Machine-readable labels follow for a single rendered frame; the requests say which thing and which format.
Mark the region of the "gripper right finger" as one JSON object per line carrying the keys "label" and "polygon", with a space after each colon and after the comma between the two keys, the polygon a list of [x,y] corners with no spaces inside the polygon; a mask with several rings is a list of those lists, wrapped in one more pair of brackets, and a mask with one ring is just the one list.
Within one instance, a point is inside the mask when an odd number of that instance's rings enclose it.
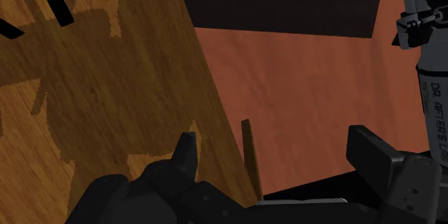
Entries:
{"label": "gripper right finger", "polygon": [[346,159],[383,200],[375,224],[436,224],[442,166],[403,154],[363,125],[348,129]]}

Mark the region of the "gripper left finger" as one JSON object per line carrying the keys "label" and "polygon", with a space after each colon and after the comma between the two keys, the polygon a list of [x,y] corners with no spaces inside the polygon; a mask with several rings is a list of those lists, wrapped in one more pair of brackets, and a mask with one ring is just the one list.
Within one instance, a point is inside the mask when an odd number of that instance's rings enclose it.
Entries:
{"label": "gripper left finger", "polygon": [[181,134],[171,159],[92,181],[65,224],[245,224],[246,209],[209,182],[196,182],[195,132]]}

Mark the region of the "grey spray bottle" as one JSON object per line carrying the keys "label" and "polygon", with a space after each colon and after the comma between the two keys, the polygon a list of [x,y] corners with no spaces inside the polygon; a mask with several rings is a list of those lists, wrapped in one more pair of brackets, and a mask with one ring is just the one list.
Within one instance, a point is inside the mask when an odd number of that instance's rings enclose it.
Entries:
{"label": "grey spray bottle", "polygon": [[429,151],[448,168],[448,0],[403,0],[394,46],[420,49],[416,64]]}

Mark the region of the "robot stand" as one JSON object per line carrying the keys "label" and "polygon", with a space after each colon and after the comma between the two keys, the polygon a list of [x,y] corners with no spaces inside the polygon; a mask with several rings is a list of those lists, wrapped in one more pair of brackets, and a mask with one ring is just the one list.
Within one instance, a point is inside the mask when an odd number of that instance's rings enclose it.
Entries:
{"label": "robot stand", "polygon": [[184,0],[195,27],[370,38],[380,0]]}

